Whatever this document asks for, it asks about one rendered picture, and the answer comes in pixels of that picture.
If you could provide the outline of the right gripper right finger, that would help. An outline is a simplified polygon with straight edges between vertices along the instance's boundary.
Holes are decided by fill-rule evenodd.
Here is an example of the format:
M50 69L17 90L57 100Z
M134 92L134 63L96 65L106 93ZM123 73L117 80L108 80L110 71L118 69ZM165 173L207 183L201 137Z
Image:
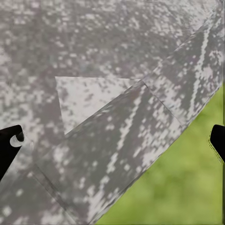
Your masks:
M213 126L210 142L225 162L225 126L217 124Z

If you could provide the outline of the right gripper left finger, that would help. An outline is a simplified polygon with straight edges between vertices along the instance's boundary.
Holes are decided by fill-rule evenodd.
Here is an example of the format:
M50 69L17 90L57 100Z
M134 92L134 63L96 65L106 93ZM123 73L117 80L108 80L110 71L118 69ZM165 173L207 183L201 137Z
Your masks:
M27 144L27 135L20 125L0 130L0 181L17 155Z

